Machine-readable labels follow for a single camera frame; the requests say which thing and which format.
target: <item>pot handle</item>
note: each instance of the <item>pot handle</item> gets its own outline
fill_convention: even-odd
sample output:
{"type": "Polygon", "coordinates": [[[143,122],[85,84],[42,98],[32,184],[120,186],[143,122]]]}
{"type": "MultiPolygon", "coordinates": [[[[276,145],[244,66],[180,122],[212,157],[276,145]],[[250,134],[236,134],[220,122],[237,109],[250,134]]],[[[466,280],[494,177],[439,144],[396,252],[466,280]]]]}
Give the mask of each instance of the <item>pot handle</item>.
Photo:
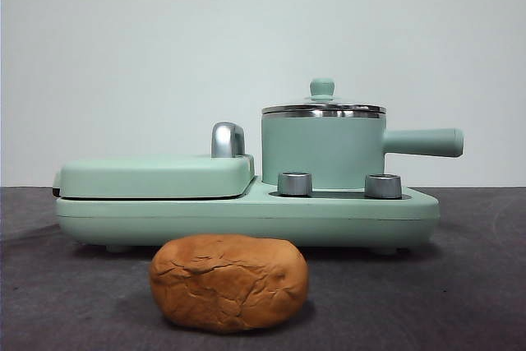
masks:
{"type": "Polygon", "coordinates": [[[460,129],[385,131],[384,152],[432,156],[461,156],[464,134],[460,129]]]}

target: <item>sandwich maker lid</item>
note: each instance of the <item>sandwich maker lid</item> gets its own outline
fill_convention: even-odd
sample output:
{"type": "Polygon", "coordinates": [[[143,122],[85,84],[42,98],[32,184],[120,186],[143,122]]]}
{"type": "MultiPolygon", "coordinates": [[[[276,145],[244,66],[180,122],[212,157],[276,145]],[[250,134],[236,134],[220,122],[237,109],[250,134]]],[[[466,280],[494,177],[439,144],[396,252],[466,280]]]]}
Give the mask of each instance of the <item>sandwich maker lid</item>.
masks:
{"type": "Polygon", "coordinates": [[[82,200],[220,198],[243,194],[253,178],[251,155],[82,159],[62,167],[53,193],[82,200]]]}

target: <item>appliance base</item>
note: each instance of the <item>appliance base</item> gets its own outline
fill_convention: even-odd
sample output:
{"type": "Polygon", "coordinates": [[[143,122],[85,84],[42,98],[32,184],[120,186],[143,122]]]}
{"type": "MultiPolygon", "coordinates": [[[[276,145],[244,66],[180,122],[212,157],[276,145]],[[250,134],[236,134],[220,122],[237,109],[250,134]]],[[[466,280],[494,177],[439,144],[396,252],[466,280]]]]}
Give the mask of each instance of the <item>appliance base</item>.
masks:
{"type": "Polygon", "coordinates": [[[195,233],[242,233],[288,239],[297,246],[369,247],[380,254],[427,242],[440,218],[438,201],[403,188],[404,199],[362,191],[283,197],[255,178],[243,195],[215,200],[57,200],[63,232],[87,244],[124,251],[160,246],[195,233]]]}

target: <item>stainless steel lid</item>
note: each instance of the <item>stainless steel lid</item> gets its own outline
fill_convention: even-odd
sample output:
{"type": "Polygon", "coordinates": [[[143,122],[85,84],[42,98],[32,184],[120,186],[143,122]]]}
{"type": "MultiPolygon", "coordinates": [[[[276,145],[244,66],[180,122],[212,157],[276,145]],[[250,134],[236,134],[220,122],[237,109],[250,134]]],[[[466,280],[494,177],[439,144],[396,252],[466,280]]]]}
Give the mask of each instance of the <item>stainless steel lid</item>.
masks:
{"type": "Polygon", "coordinates": [[[280,117],[367,117],[383,118],[385,108],[370,104],[350,104],[333,96],[335,83],[330,78],[311,81],[311,96],[300,104],[285,104],[267,107],[264,115],[280,117]]]}

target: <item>rubber foot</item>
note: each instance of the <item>rubber foot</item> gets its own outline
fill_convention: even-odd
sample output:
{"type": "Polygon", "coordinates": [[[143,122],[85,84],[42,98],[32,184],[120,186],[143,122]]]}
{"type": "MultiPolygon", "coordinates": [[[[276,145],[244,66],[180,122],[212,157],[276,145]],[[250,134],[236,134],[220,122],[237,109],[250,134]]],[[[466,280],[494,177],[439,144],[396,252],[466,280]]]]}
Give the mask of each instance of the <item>rubber foot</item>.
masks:
{"type": "Polygon", "coordinates": [[[396,255],[396,248],[389,248],[389,247],[383,247],[383,248],[370,248],[369,251],[371,251],[375,255],[382,255],[382,256],[393,256],[396,255]]]}
{"type": "Polygon", "coordinates": [[[130,246],[106,246],[106,251],[112,254],[120,254],[123,252],[131,251],[133,247],[130,246]]]}

